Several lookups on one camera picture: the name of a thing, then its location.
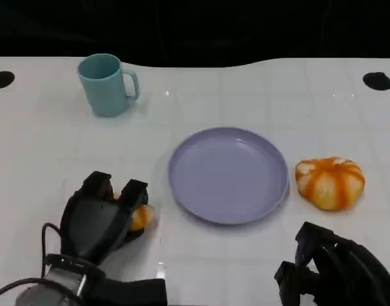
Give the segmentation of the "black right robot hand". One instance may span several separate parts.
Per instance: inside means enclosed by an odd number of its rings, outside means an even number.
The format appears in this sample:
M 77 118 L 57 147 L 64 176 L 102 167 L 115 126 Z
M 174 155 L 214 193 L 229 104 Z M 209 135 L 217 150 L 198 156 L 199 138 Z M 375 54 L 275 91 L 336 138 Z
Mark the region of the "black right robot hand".
M 274 278 L 282 305 L 390 305 L 390 274 L 363 245 L 330 229 L 304 222 L 295 240 L 294 262 L 284 261 Z

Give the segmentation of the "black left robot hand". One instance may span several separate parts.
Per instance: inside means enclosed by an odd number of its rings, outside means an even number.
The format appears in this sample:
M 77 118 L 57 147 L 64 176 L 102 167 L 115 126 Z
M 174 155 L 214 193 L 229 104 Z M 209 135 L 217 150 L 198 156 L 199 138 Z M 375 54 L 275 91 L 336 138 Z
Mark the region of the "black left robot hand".
M 100 265 L 107 256 L 142 236 L 133 216 L 148 208 L 148 184 L 131 179 L 114 197 L 111 175 L 92 172 L 68 200 L 61 218 L 61 254 Z

